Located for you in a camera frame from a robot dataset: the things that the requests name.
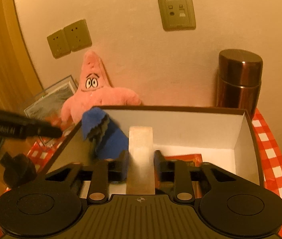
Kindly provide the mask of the red black snack packet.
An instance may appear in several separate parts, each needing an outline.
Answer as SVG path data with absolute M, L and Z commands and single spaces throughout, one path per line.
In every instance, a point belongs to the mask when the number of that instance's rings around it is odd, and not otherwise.
M 156 157 L 154 160 L 156 194 L 168 194 L 173 190 L 174 162 L 178 160 L 185 162 L 188 169 L 199 167 L 203 162 L 201 154 L 176 155 L 169 157 L 165 157 L 161 154 L 159 157 Z

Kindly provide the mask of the grey blue microfibre cloth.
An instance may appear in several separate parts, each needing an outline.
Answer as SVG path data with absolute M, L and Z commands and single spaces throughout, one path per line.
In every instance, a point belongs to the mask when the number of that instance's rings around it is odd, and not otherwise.
M 116 159 L 127 151 L 129 139 L 110 118 L 98 107 L 86 111 L 81 119 L 82 139 L 93 143 L 92 152 L 97 159 Z

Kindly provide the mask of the white tissue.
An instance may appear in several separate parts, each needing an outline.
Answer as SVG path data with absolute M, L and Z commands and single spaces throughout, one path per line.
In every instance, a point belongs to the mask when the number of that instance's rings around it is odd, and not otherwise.
M 129 167 L 126 193 L 154 195 L 154 149 L 153 129 L 146 126 L 129 128 Z

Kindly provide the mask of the framed picture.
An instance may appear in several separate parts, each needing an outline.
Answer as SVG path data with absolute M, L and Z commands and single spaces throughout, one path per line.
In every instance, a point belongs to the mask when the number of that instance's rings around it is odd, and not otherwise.
M 61 109 L 64 102 L 77 90 L 77 85 L 71 75 L 61 79 L 57 83 L 37 94 L 24 109 L 28 118 L 47 121 L 54 126 L 60 127 L 65 135 L 75 126 L 69 120 L 61 120 Z

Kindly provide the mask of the dark glass jar green lid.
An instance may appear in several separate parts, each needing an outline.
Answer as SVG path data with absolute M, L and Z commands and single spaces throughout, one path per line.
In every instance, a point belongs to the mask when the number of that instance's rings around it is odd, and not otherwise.
M 0 181 L 8 188 L 17 188 L 37 178 L 37 170 L 29 157 L 20 153 L 11 155 L 0 137 Z

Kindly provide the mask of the wooden door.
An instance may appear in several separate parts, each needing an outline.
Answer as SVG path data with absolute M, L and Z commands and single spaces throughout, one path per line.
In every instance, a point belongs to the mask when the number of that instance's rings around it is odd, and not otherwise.
M 0 0 L 0 109 L 23 110 L 43 90 L 34 69 L 14 0 Z

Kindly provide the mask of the brown cardboard box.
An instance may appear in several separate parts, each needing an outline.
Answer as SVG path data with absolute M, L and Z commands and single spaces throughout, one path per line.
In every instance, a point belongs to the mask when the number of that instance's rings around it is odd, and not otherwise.
M 174 106 L 102 109 L 125 135 L 129 135 L 131 126 L 151 127 L 153 149 L 165 157 L 201 154 L 205 162 L 264 184 L 256 136 L 244 110 Z

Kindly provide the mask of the pink starfish plush toy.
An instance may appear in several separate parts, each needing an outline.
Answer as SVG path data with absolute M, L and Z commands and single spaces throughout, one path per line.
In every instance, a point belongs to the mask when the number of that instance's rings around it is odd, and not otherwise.
M 101 58 L 89 50 L 84 54 L 78 89 L 64 102 L 61 120 L 78 123 L 83 114 L 94 106 L 140 104 L 141 99 L 133 90 L 110 85 Z

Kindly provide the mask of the red white checkered tablecloth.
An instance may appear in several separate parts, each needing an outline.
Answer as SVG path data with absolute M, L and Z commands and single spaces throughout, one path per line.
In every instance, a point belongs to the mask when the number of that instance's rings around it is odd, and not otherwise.
M 282 198 L 281 150 L 259 110 L 255 111 L 252 125 L 259 149 L 265 187 Z M 61 126 L 68 127 L 69 130 L 64 131 L 60 139 L 52 142 L 52 146 L 44 147 L 42 142 L 35 142 L 28 151 L 27 156 L 34 162 L 38 171 L 41 171 L 44 166 L 52 162 L 51 158 L 56 155 L 56 150 L 64 143 L 73 129 L 69 124 L 62 124 Z

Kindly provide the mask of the brown metal thermos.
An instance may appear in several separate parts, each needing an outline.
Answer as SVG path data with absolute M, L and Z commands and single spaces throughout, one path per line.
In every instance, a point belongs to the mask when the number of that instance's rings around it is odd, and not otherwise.
M 253 52 L 220 51 L 216 106 L 245 110 L 252 119 L 260 94 L 262 70 L 263 60 Z

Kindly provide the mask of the double wall socket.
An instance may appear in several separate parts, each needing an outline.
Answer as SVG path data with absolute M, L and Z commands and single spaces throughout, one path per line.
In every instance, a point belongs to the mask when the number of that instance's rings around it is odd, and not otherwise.
M 54 58 L 60 58 L 71 52 L 92 46 L 86 20 L 79 20 L 47 37 Z

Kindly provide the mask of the single wall socket plate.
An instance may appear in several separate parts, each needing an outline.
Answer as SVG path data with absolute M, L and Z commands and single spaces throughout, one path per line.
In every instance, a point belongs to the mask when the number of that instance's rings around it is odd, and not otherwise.
M 158 0 L 158 5 L 165 31 L 196 28 L 193 0 Z

